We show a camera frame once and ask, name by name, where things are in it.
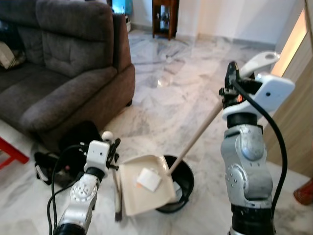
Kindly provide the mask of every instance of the sofa backrest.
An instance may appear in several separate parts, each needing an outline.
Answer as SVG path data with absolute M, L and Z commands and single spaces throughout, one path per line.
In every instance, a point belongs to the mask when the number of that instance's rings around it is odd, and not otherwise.
M 112 65 L 112 11 L 99 2 L 0 0 L 0 19 L 16 23 L 28 61 L 75 77 Z

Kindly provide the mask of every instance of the black cable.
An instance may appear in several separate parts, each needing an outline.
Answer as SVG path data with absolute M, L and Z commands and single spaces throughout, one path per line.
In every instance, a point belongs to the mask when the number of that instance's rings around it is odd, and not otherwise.
M 68 152 L 71 149 L 75 149 L 75 148 L 79 148 L 79 147 L 80 147 L 80 145 L 78 145 L 78 144 L 74 144 L 74 145 L 71 145 L 71 146 L 67 147 L 66 149 L 63 150 L 63 152 L 61 153 L 59 159 L 57 160 L 57 162 L 56 162 L 56 164 L 54 166 L 53 172 L 52 172 L 52 179 L 51 179 L 51 195 L 52 196 L 54 195 L 54 177 L 55 177 L 55 172 L 56 172 L 56 169 L 57 169 L 60 161 L 65 156 L 66 152 Z M 55 229 L 57 228 L 57 225 L 58 225 L 57 208 L 56 208 L 56 205 L 55 205 L 55 197 L 52 197 L 52 206 L 53 206 L 53 219 L 54 219 L 53 231 L 55 231 Z
M 48 204 L 47 204 L 47 217 L 48 217 L 48 223 L 49 223 L 49 235 L 52 235 L 52 223 L 51 223 L 51 217 L 50 217 L 50 205 L 51 205 L 51 201 L 52 201 L 52 198 L 54 198 L 57 194 L 59 194 L 60 192 L 63 192 L 64 190 L 68 189 L 69 187 L 72 187 L 75 182 L 69 184 L 68 186 L 66 186 L 65 188 L 63 189 L 60 189 L 59 191 L 57 191 L 53 196 L 51 196 L 49 198 L 49 201 L 48 201 Z
M 274 212 L 275 212 L 276 204 L 278 201 L 278 197 L 281 193 L 281 190 L 282 190 L 285 178 L 286 178 L 286 174 L 287 174 L 287 169 L 288 169 L 288 158 L 287 158 L 285 142 L 284 142 L 282 133 L 280 132 L 278 126 L 276 125 L 275 121 L 271 118 L 271 116 L 258 103 L 256 103 L 236 81 L 233 81 L 232 85 L 257 111 L 259 111 L 266 118 L 266 120 L 272 127 L 277 137 L 279 146 L 280 146 L 280 151 L 282 154 L 282 172 L 281 172 L 280 179 L 279 179 L 276 192 L 273 198 L 273 202 L 272 202 L 272 217 L 274 217 Z

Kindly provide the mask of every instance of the wooden stool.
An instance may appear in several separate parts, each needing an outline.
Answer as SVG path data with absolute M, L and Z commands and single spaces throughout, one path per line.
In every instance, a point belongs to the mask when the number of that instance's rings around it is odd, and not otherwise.
M 6 152 L 9 155 L 9 158 L 4 162 L 0 163 L 0 169 L 4 168 L 6 165 L 9 165 L 14 160 L 18 160 L 20 163 L 25 164 L 28 162 L 29 158 L 26 157 L 23 153 L 18 151 L 8 142 L 0 137 L 0 149 Z

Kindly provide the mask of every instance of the wooden cabinet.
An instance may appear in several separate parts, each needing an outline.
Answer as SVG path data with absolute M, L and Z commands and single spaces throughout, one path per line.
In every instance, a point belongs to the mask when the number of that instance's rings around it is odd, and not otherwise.
M 178 21 L 179 0 L 152 0 L 153 38 L 165 36 L 168 40 L 175 37 Z

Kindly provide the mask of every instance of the blue object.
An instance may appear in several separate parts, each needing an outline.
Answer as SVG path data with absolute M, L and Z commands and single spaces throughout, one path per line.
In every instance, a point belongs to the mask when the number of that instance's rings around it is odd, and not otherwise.
M 113 0 L 113 10 L 115 13 L 132 14 L 133 0 Z

